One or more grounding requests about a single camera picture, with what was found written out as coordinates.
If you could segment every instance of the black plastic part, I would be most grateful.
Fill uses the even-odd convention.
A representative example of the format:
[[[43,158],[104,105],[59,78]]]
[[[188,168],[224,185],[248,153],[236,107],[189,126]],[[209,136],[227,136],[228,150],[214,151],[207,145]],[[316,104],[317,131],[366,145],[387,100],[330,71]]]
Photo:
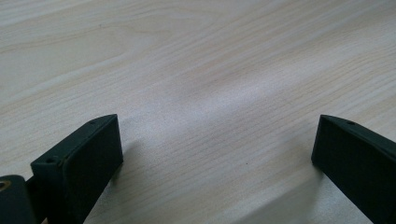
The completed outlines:
[[[322,115],[312,162],[374,223],[396,223],[396,143]]]
[[[0,223],[35,224],[37,222],[23,177],[19,175],[1,176]]]
[[[83,223],[121,164],[117,115],[87,122],[33,161],[49,223]]]

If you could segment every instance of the wooden surface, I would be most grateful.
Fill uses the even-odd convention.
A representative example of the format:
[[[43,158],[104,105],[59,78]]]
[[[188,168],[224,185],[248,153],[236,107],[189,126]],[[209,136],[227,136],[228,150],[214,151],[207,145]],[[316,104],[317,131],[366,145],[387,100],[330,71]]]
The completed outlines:
[[[1,1],[0,175],[117,113],[86,223],[370,223],[311,164],[320,114],[396,140],[395,1]]]

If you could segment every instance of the wooden table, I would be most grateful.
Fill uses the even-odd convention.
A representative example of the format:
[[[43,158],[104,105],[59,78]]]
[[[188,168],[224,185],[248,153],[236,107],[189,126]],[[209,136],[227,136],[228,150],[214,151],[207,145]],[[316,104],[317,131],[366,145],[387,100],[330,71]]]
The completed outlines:
[[[320,114],[396,140],[395,1],[2,1],[0,175],[117,113],[86,223],[370,223],[310,161]]]

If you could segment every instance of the light wood tabletop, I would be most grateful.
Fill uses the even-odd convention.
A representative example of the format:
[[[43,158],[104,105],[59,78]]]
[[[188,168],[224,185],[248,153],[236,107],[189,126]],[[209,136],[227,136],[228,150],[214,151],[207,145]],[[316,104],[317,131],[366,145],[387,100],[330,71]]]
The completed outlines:
[[[0,175],[118,114],[85,223],[371,223],[310,160],[320,114],[396,140],[396,1],[1,1]]]

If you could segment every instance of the black object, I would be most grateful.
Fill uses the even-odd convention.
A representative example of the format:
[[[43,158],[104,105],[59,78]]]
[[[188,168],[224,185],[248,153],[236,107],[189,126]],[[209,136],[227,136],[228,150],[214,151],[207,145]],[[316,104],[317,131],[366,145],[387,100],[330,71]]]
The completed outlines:
[[[0,223],[83,223],[122,164],[117,115],[93,119],[32,162],[33,177],[0,177]]]
[[[396,223],[396,143],[322,115],[312,162],[374,223]]]

